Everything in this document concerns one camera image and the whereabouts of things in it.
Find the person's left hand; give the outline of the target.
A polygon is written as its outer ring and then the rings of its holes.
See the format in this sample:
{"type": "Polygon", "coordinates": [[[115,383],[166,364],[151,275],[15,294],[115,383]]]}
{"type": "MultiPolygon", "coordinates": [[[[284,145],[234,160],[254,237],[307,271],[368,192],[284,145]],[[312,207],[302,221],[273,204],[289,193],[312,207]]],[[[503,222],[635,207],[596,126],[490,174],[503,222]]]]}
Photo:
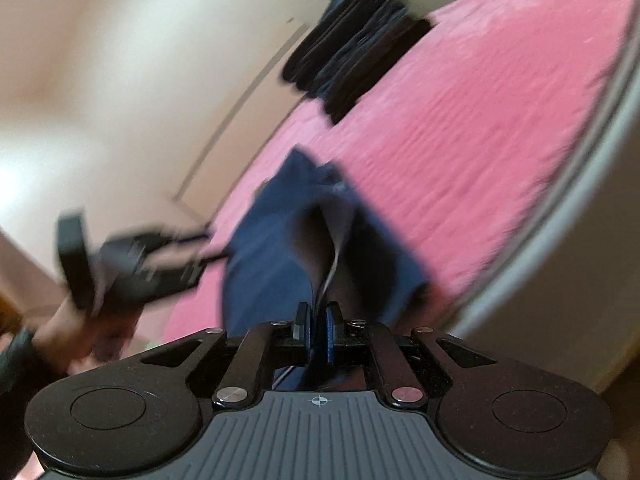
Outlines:
{"type": "Polygon", "coordinates": [[[32,336],[32,346],[55,373],[66,373],[70,366],[93,352],[107,339],[127,341],[134,336],[141,311],[88,314],[66,299],[49,321],[32,336]]]}

